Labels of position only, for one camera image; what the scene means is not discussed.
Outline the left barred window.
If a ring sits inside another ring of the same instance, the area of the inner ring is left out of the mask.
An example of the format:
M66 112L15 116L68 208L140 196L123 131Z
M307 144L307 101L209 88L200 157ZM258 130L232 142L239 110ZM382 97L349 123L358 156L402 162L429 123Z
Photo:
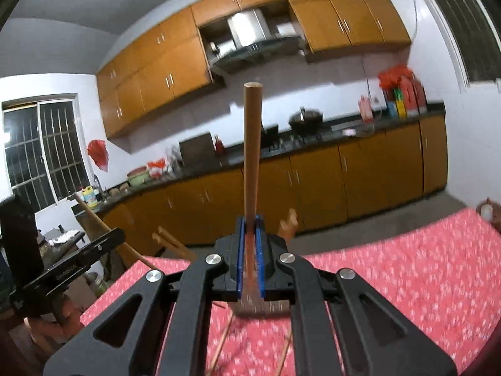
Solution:
M12 191L35 212L90 185L71 100L7 109L3 126Z

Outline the right barred window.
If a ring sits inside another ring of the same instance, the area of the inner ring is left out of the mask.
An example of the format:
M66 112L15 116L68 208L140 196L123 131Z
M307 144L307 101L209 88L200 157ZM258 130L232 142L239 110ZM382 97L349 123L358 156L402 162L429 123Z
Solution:
M500 2L434 0L452 31L469 81L500 79Z

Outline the chopstick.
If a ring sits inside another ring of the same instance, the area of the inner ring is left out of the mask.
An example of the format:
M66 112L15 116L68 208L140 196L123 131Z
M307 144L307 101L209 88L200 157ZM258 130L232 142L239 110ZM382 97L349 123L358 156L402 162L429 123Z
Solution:
M244 101L245 273L242 302L244 306L254 307L259 298L255 276L255 221L261 156L262 84L260 82L252 81L244 84Z
M68 197L68 200L75 200L81 208L84 209L87 214L102 228L105 232L111 232L112 229L102 220L99 216L80 198L77 193L74 193ZM153 263L148 261L145 257L137 252L136 249L131 247L126 241L123 241L121 244L121 248L127 250L130 254L136 257L139 261L143 262L149 269L160 271L161 269L155 266Z
M218 345L217 345L217 349L215 350L215 353L214 353L214 356L212 357L212 360L211 360L211 365L209 367L209 370L206 372L206 375L207 376L212 376L214 374L214 371L216 369L216 366L217 366L217 362L221 356L221 353L222 353L222 350L223 350L223 345L225 344L225 341L228 337L228 334L229 334L229 330L231 328L231 325L232 325L232 322L234 320L234 313L231 312L230 316L229 316L229 320L225 326L225 328L223 329L223 333L219 339L219 342L218 342Z

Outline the red bag and bottles group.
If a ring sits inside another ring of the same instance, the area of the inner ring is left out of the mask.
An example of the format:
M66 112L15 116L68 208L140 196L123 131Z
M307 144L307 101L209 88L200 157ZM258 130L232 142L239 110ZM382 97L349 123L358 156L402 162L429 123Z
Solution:
M381 71L378 79L391 117L405 119L427 112L424 87L410 68L391 67Z

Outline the chopstick on table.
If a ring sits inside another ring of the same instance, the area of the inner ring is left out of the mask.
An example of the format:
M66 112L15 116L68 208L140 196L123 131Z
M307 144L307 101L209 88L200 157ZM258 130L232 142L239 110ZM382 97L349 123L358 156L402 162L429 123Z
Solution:
M212 376L214 374L214 371L216 369L216 366L217 366L217 362L221 356L221 353L222 353L222 350L223 350L223 345L225 344L225 341L228 337L228 334L229 334L229 330L231 328L231 325L232 325L232 322L234 320L234 313L231 312L230 316L229 316L229 320L225 326L225 328L223 329L223 333L219 339L219 342L218 342L218 345L217 345L217 349L215 350L215 353L214 353L214 356L212 357L212 360L211 360L211 365L209 367L209 370L206 372L206 375L207 376Z

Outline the beige perforated utensil holder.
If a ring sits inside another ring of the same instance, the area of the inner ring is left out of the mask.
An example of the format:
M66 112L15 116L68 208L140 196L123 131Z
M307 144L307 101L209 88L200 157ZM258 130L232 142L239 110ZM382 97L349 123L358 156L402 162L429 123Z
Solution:
M244 295L236 302L229 302L234 316L241 318L279 318L290 315L290 303L287 300L265 301L261 297Z

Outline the pink bottle on counter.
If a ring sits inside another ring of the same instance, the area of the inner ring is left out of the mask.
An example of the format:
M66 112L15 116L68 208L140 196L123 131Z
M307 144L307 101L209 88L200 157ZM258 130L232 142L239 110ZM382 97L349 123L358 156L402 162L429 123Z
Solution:
M364 122L373 122L374 115L373 110L371 108L371 100L367 96L361 95L358 100L358 108L360 112L360 116Z

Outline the orange bag on counter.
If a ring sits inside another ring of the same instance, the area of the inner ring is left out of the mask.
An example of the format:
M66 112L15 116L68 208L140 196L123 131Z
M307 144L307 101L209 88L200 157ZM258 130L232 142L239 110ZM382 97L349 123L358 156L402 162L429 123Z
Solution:
M149 161L147 163L147 167L149 170L149 175L152 179L156 179L161 177L167 170L167 160L165 158L161 158L154 161Z

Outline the upper wooden wall cabinets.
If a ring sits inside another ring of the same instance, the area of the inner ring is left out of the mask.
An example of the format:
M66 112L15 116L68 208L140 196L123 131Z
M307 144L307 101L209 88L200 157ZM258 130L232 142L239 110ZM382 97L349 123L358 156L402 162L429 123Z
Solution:
M107 138L279 55L402 49L411 38L390 0L199 0L144 32L97 75Z

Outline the red sauce bottle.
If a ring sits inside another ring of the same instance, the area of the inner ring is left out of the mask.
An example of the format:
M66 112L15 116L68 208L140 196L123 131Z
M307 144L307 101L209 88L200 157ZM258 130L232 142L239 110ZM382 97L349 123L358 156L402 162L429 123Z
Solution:
M214 142L214 145L215 145L215 154L218 157L225 155L226 149L224 147L223 141L217 135L214 136L214 139L215 139L215 142Z

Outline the lower wooden kitchen cabinets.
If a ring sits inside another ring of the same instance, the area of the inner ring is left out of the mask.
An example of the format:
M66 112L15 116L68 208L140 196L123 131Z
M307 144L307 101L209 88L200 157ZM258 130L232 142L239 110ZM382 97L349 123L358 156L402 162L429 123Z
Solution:
M443 112L416 120L364 126L355 138L264 159L257 212L275 233L290 210L302 232L386 211L444 189L447 134ZM234 232L244 212L243 171L222 171L140 190L100 212L142 255L160 251L152 238L167 229L187 246L214 243Z

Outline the green bowl on counter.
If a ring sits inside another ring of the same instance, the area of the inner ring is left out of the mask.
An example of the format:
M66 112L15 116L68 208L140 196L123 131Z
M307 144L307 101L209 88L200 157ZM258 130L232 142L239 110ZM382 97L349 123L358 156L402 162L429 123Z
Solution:
M142 165L127 174L127 181L131 187L140 186L150 179L149 168L146 165Z

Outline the red floral tablecloth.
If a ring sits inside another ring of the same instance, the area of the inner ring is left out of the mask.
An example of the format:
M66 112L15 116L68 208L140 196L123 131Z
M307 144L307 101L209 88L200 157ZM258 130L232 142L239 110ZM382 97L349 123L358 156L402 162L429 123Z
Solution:
M351 267L454 360L461 375L500 373L500 235L470 208L405 235L308 256L314 267ZM207 357L216 375L295 372L285 345L287 319L231 319L211 314Z

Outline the black wok with lid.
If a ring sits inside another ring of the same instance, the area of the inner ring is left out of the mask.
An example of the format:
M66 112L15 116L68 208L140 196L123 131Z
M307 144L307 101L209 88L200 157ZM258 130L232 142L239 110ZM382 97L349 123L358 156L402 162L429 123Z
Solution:
M292 131L301 137L316 135L322 124L322 112L314 109L305 109L304 107L300 107L300 111L289 118L289 125Z

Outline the dark wooden cutting board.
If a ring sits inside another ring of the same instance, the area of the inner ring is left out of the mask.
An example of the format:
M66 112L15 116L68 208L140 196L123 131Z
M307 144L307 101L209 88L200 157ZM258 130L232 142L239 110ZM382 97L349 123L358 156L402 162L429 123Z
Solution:
M215 145L211 133L204 133L179 143L183 165L195 167L216 159Z

